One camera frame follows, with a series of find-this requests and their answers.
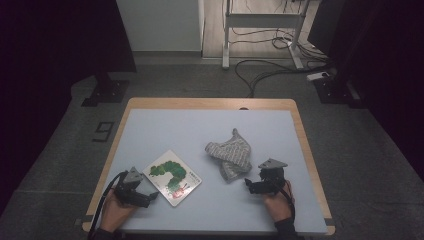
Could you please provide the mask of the white power strip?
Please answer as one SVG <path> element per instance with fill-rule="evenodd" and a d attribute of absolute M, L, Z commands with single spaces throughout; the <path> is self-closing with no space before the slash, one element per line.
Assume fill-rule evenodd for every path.
<path fill-rule="evenodd" d="M 330 77 L 330 74 L 326 71 L 323 72 L 317 72 L 313 74 L 307 75 L 308 81 L 315 81 L 315 80 L 321 80 Z"/>

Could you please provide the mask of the dark curtain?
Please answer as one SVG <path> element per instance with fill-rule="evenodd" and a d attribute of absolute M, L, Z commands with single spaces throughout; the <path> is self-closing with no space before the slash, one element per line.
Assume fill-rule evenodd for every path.
<path fill-rule="evenodd" d="M 0 0 L 0 214 L 58 126 L 72 85 L 134 69 L 118 0 Z"/>
<path fill-rule="evenodd" d="M 335 55 L 424 181 L 424 0 L 336 0 Z"/>

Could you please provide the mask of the white caterpillar picture book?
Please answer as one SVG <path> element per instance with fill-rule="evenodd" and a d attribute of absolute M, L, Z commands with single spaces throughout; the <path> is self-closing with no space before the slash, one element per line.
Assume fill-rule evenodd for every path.
<path fill-rule="evenodd" d="M 202 179 L 172 150 L 148 165 L 143 174 L 173 207 L 202 183 Z"/>

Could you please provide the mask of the person's left hand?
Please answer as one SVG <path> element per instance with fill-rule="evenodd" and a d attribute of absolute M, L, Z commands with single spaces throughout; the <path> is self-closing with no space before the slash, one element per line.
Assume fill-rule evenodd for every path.
<path fill-rule="evenodd" d="M 137 206 L 122 204 L 114 190 L 110 190 L 103 204 L 99 227 L 108 232 L 115 232 L 138 209 Z"/>

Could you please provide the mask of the white metal desk frame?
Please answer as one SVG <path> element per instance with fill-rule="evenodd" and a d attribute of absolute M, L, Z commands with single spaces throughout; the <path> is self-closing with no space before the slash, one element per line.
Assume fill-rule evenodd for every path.
<path fill-rule="evenodd" d="M 302 27 L 306 18 L 311 0 L 305 0 L 302 9 L 298 13 L 232 13 L 231 1 L 224 0 L 224 41 L 222 52 L 222 68 L 230 66 L 230 42 L 229 31 L 231 28 L 287 28 L 294 29 L 294 36 L 288 43 L 288 50 L 297 69 L 303 69 L 301 61 L 300 44 L 298 43 Z"/>

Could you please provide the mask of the wooden table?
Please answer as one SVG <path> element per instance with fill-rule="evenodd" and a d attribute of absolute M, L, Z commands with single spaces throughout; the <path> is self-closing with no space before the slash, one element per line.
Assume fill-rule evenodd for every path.
<path fill-rule="evenodd" d="M 297 105 L 292 99 L 235 99 L 235 98 L 132 98 L 129 100 L 127 107 L 122 116 L 117 133 L 113 140 L 109 155 L 105 162 L 101 177 L 98 181 L 92 202 L 87 210 L 86 217 L 83 221 L 83 229 L 90 229 L 94 220 L 94 214 L 97 207 L 97 201 L 100 199 L 102 191 L 107 184 L 113 179 L 108 176 L 112 165 L 113 157 L 118 148 L 119 140 L 123 134 L 123 130 L 129 114 L 133 110 L 277 110 L 288 111 L 291 113 L 295 124 L 295 131 L 300 141 L 301 149 L 304 155 L 305 163 L 312 187 L 317 198 L 320 209 L 323 213 L 325 223 L 327 225 L 326 233 L 322 235 L 303 235 L 309 237 L 327 237 L 335 232 L 335 224 L 331 216 L 321 181 L 315 166 L 311 149 L 306 137 L 306 133 L 300 118 Z M 242 233 L 225 234 L 225 233 L 153 233 L 153 234 L 211 234 L 211 235 L 247 235 Z"/>

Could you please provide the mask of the person's right hand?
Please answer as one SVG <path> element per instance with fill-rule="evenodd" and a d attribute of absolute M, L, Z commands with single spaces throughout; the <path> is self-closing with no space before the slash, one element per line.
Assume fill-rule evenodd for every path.
<path fill-rule="evenodd" d="M 291 183 L 286 182 L 282 192 L 276 195 L 264 194 L 262 196 L 264 205 L 274 222 L 292 218 L 294 213 L 294 198 L 292 194 Z"/>

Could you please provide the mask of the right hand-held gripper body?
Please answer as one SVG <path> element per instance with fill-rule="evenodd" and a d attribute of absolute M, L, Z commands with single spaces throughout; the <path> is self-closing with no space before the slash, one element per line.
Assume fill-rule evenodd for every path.
<path fill-rule="evenodd" d="M 253 192 L 255 194 L 274 193 L 279 192 L 286 183 L 284 177 L 284 168 L 287 164 L 272 158 L 259 165 L 261 178 L 260 182 L 253 185 Z"/>

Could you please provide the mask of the grey knitted pouch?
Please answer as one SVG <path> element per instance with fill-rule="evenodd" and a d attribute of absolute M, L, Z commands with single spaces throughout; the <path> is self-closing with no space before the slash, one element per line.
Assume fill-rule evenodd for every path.
<path fill-rule="evenodd" d="M 252 169 L 251 146 L 236 128 L 232 130 L 229 140 L 222 143 L 209 142 L 205 152 L 220 162 L 220 174 L 227 182 L 234 181 Z"/>

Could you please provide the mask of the black stand base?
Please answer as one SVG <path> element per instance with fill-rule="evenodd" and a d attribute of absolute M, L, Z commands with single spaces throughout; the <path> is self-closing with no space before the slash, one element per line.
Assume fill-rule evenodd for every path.
<path fill-rule="evenodd" d="M 353 83 L 333 79 L 315 80 L 313 83 L 323 104 L 346 104 L 350 108 L 364 108 L 364 103 Z"/>
<path fill-rule="evenodd" d="M 112 80 L 107 72 L 94 75 L 97 84 L 82 107 L 96 107 L 99 103 L 121 103 L 129 86 L 128 80 Z"/>

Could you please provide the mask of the white cabinet panel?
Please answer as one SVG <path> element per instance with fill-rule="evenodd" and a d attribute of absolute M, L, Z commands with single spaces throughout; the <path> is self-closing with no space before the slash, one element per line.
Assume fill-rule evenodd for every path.
<path fill-rule="evenodd" d="M 135 52 L 200 52 L 204 0 L 117 0 Z"/>

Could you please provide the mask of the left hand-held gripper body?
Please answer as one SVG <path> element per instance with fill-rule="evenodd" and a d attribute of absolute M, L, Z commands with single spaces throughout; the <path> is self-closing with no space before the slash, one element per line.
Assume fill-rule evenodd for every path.
<path fill-rule="evenodd" d="M 147 208 L 150 205 L 150 197 L 137 191 L 137 187 L 143 180 L 142 175 L 135 167 L 125 171 L 115 186 L 114 194 L 122 204 Z"/>

